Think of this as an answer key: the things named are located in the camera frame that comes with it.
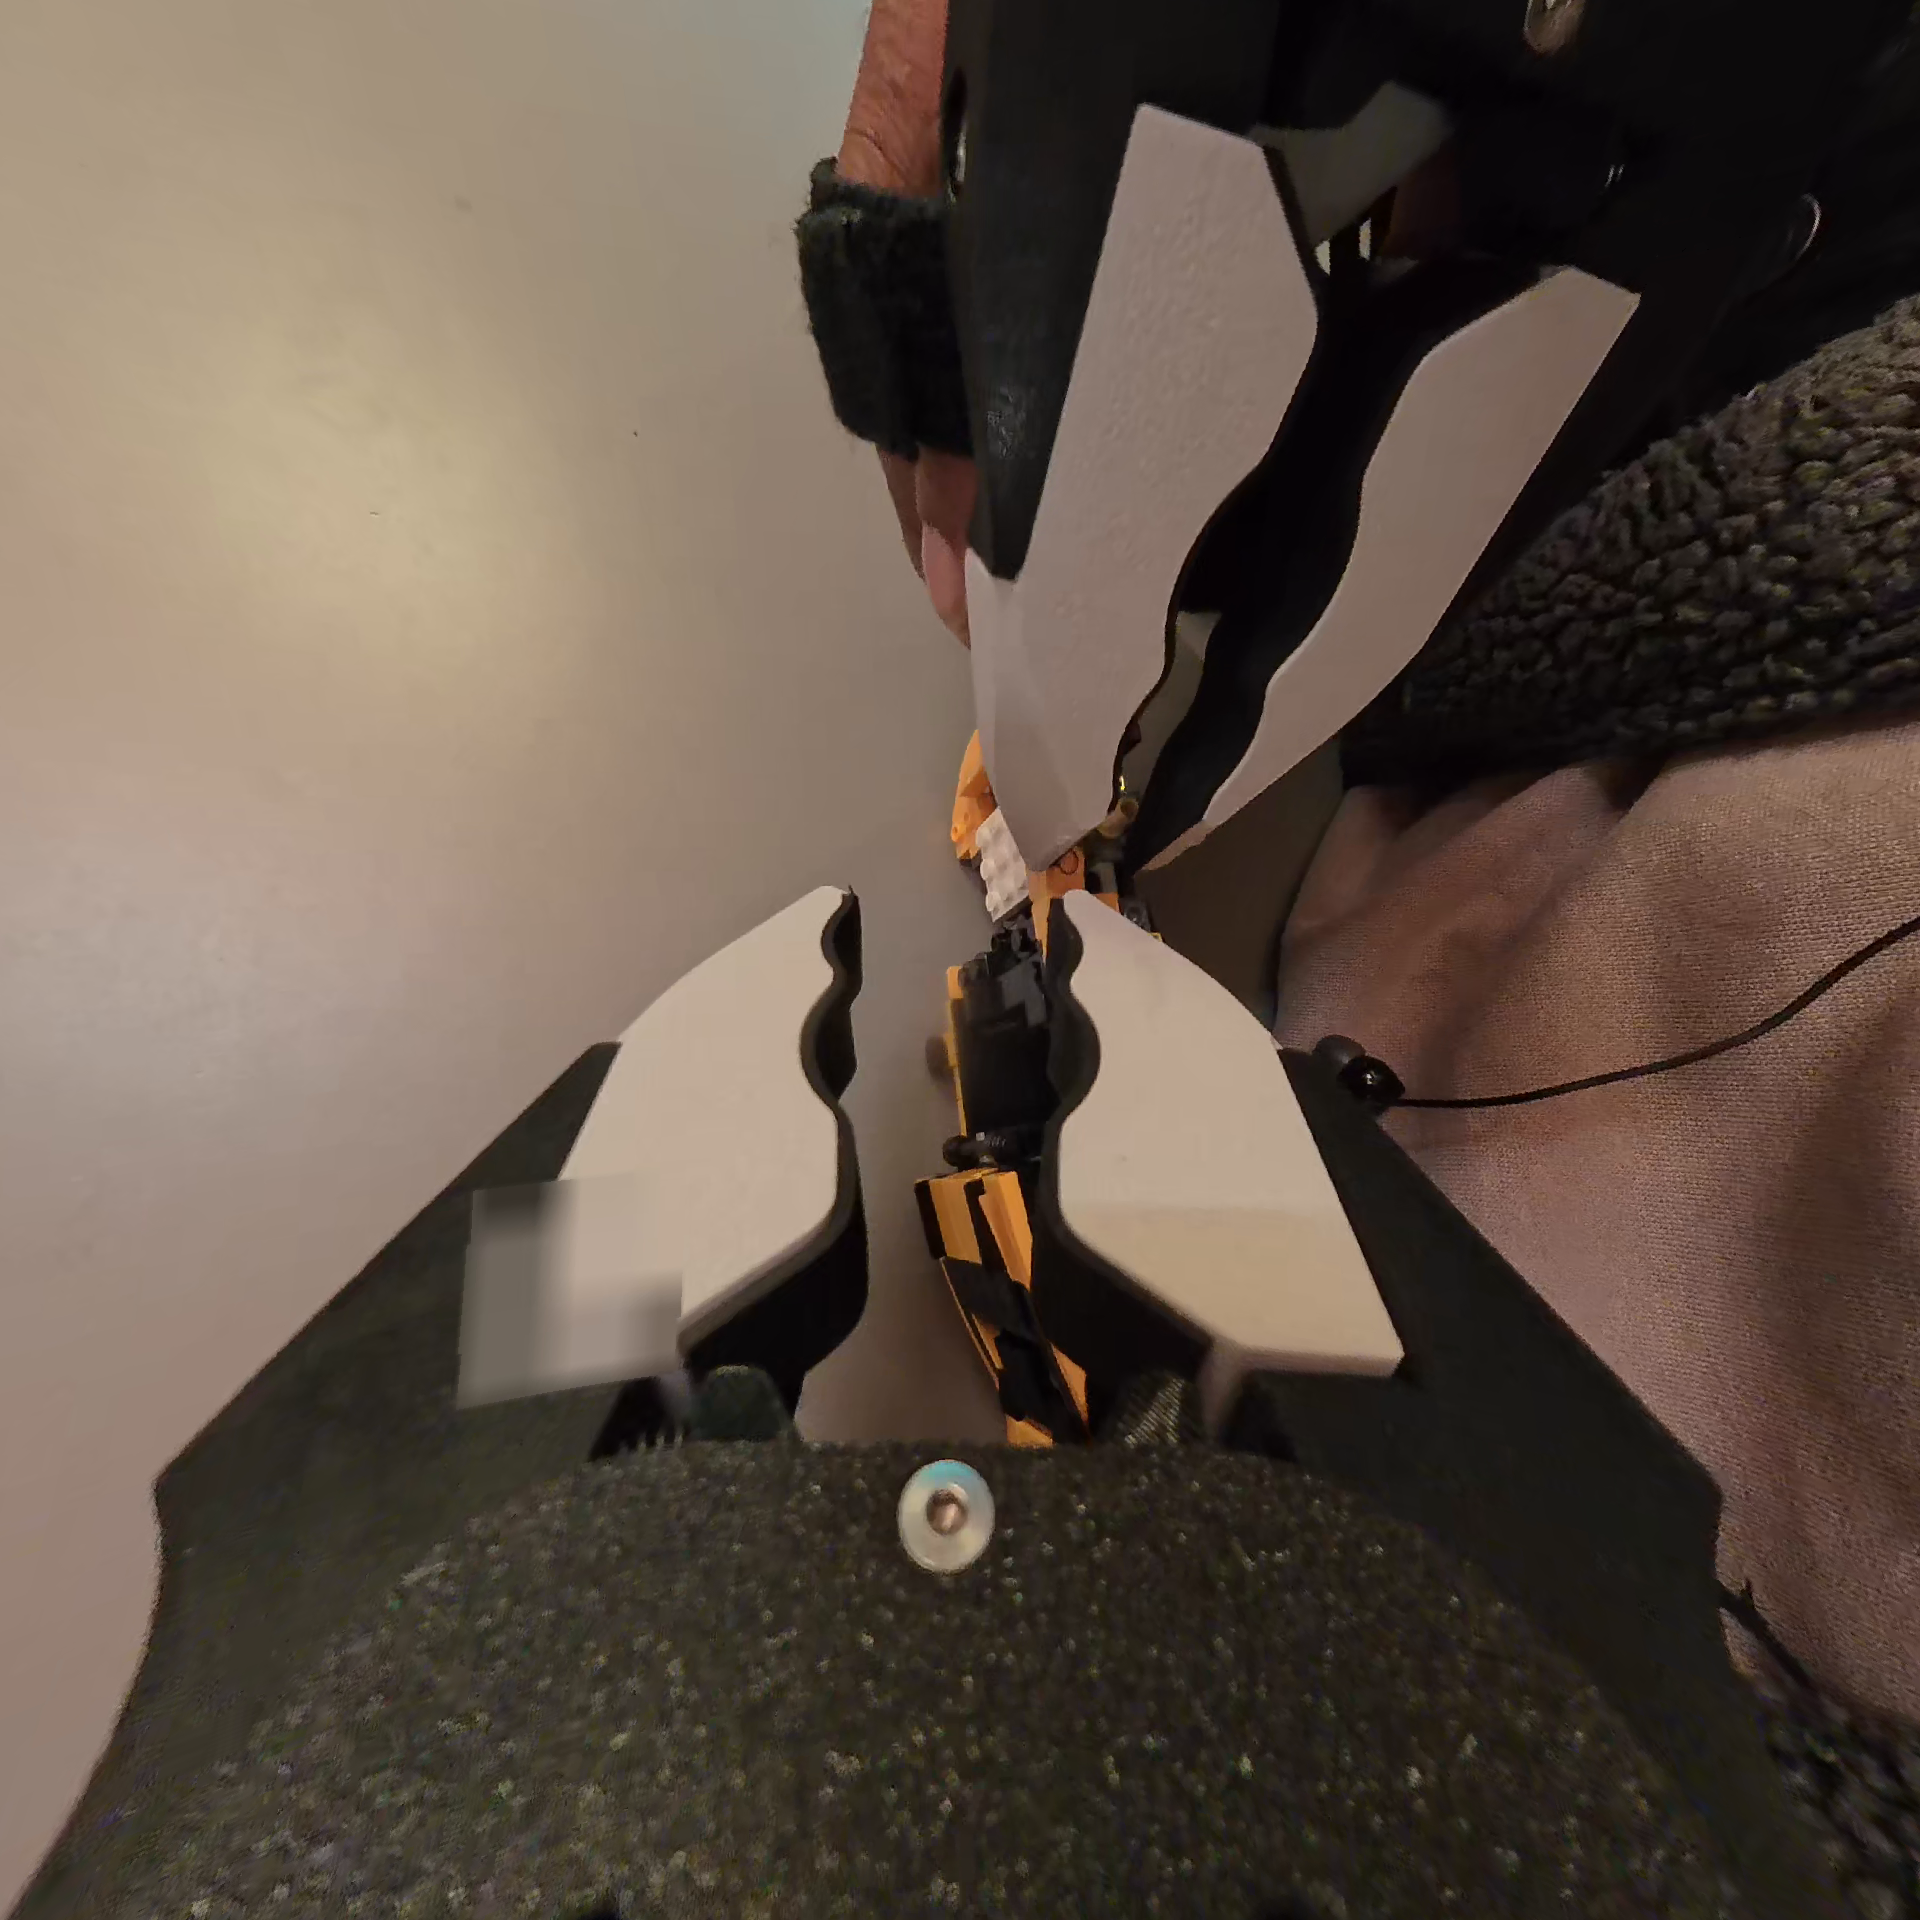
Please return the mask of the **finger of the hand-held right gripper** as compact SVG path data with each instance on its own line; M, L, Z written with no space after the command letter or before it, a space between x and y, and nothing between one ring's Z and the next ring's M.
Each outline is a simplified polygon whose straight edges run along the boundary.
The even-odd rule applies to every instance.
M1197 848L1424 650L1638 304L1563 268L1428 349L1358 480L1344 570L1312 619L1274 613L1238 651L1214 632L1141 802L1141 868Z
M968 554L977 732L1027 868L1113 812L1189 556L1277 436L1315 332L1267 152L1138 107L1024 563L1003 581Z

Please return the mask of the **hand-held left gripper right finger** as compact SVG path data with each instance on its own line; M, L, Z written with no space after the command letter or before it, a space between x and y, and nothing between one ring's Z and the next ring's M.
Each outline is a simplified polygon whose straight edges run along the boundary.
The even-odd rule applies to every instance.
M1048 916L1061 1108L1033 1226L1040 1322L1089 1377L1392 1379L1404 1342L1282 1054L1211 974L1089 894Z

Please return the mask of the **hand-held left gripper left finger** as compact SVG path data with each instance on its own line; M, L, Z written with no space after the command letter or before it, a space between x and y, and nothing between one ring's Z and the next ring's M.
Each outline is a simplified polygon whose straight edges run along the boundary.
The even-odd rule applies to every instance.
M786 1400L869 1306L843 1097L859 905L822 884L620 1037L553 1184L550 1360L569 1386L729 1364Z

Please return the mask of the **yellow lego car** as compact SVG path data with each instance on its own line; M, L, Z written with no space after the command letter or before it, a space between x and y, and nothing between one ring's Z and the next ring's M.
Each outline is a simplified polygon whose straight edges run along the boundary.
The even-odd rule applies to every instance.
M1032 1288L1032 1193L1059 1108L1044 924L1056 901L1086 894L1158 938L1146 904L1120 888L1118 851L1134 813L1137 795L1122 788L1090 840L1033 872L1002 813L978 737L953 790L952 851L978 880L993 938L947 971L944 1026L929 1042L929 1067L952 1089L955 1131L944 1169L917 1184L917 1202L929 1252L1018 1449L1082 1444L1097 1424L1089 1377L1042 1330Z

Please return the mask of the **person's right hand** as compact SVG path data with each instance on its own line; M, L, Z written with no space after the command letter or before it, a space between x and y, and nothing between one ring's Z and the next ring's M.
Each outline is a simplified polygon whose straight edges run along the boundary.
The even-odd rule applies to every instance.
M947 3L874 3L834 172L892 196L929 200L941 173ZM880 452L880 474L914 572L947 632L969 644L971 462Z

